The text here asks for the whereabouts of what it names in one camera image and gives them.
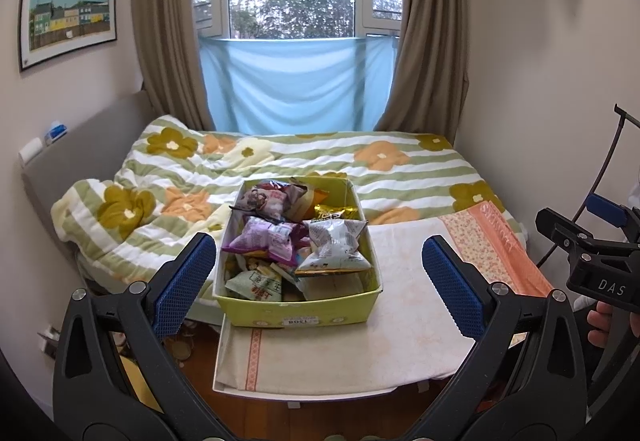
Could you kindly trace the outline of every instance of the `fabric hanging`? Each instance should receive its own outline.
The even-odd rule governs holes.
[[[213,130],[191,0],[131,0],[145,89],[156,111],[195,130]]]
[[[376,130],[432,132],[453,143],[467,60],[466,0],[403,0],[396,74]]]
[[[397,41],[201,38],[216,128],[257,135],[370,131],[385,109]]]

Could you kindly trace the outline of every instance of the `yellow storage box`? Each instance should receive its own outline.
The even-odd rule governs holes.
[[[288,178],[273,179],[290,182]],[[296,179],[329,192],[329,197],[322,202],[323,204],[334,207],[357,207],[360,219],[364,220],[364,213],[351,181],[339,177],[314,176],[296,177]],[[260,181],[258,179],[245,181],[238,193],[236,203],[248,188]],[[226,223],[223,244],[228,244],[237,237],[241,229],[242,212],[232,212]],[[368,227],[360,235],[359,244],[360,252],[372,266],[359,274],[365,293],[308,302],[256,302],[232,298],[227,296],[225,288],[225,266],[227,259],[233,254],[218,251],[213,296],[234,326],[281,328],[365,322],[378,295],[382,292],[382,277]]]

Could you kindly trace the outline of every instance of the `blue gripper pad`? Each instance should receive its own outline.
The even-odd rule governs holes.
[[[626,212],[620,206],[612,203],[607,198],[597,194],[590,194],[587,198],[587,210],[616,228],[626,225]]]
[[[210,235],[203,234],[203,238],[156,299],[153,328],[159,339],[178,332],[215,263],[216,241]]]
[[[430,237],[422,245],[422,267],[431,278],[462,336],[478,340],[485,329],[482,301],[435,237]]]

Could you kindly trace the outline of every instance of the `bed sheet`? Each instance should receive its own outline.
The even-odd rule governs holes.
[[[132,281],[150,280],[199,231],[220,246],[228,205],[244,179],[303,175],[348,177],[371,225],[437,217],[491,201],[523,241],[500,199],[442,136],[242,136],[191,131],[171,116],[147,126],[114,180],[76,182],[51,215],[60,239],[76,243],[84,268],[115,293]],[[207,307],[220,313],[212,279],[213,274],[194,306],[204,309],[197,313],[204,321]]]

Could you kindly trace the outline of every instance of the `human hand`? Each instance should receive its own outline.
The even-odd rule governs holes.
[[[596,347],[604,348],[609,340],[609,330],[611,329],[611,314],[613,313],[613,306],[604,302],[598,302],[596,304],[595,311],[590,311],[587,315],[587,322],[594,328],[593,331],[589,331],[588,339],[591,344]],[[631,313],[629,316],[629,322],[631,324],[631,331],[636,337],[640,337],[640,315],[637,313]]]

